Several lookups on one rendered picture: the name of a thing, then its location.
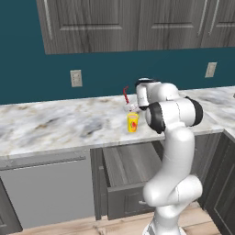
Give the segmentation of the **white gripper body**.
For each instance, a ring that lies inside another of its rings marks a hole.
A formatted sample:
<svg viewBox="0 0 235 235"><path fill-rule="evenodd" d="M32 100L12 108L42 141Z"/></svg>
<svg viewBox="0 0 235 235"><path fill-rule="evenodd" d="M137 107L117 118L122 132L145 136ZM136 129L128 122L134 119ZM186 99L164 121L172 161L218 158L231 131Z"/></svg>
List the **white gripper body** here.
<svg viewBox="0 0 235 235"><path fill-rule="evenodd" d="M124 110L126 112L139 112L140 108L138 107L137 104L128 103L124 105Z"/></svg>

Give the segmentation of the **grey open drawer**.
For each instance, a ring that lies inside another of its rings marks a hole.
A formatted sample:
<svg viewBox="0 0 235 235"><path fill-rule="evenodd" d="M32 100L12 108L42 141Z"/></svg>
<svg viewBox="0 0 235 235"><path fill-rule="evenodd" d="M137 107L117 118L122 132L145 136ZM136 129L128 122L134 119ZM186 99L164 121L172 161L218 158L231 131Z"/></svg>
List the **grey open drawer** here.
<svg viewBox="0 0 235 235"><path fill-rule="evenodd" d="M106 147L102 152L108 219L152 212L154 207L141 205L139 201L145 201L143 186L162 167L162 142Z"/></svg>

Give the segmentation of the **dark grey corner base cupboard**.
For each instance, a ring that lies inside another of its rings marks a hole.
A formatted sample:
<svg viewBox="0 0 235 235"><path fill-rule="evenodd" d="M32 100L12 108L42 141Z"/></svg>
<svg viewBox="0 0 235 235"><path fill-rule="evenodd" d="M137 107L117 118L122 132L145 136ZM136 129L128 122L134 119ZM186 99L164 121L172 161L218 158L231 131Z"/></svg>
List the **dark grey corner base cupboard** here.
<svg viewBox="0 0 235 235"><path fill-rule="evenodd" d="M221 235L235 235L235 143L224 133L220 135L198 202Z"/></svg>

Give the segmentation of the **grey dishwasher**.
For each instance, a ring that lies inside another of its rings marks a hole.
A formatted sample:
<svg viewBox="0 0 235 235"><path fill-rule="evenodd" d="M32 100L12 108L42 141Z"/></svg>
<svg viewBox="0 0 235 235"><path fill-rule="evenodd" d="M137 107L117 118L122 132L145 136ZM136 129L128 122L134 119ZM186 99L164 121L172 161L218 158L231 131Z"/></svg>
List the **grey dishwasher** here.
<svg viewBox="0 0 235 235"><path fill-rule="evenodd" d="M89 150L17 162L0 177L24 229L95 214Z"/></svg>

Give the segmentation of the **beige wall socket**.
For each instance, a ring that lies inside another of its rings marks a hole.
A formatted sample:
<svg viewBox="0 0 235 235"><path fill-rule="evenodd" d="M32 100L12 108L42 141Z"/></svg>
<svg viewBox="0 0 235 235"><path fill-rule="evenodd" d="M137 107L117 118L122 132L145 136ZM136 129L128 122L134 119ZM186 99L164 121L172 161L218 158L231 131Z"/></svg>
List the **beige wall socket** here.
<svg viewBox="0 0 235 235"><path fill-rule="evenodd" d="M72 70L70 71L72 87L82 87L82 71L81 70Z"/></svg>
<svg viewBox="0 0 235 235"><path fill-rule="evenodd" d="M214 76L215 70L216 70L217 64L215 62L210 62L207 65L207 71L206 71L206 78L212 78Z"/></svg>

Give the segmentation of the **wide grey wall cupboard door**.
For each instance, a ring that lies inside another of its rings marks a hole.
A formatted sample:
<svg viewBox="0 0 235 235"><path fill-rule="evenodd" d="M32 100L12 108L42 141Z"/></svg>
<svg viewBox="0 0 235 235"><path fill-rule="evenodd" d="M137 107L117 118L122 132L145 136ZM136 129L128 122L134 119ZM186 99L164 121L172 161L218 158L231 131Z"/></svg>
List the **wide grey wall cupboard door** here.
<svg viewBox="0 0 235 235"><path fill-rule="evenodd" d="M133 51L138 48L140 0L36 0L47 54Z"/></svg>

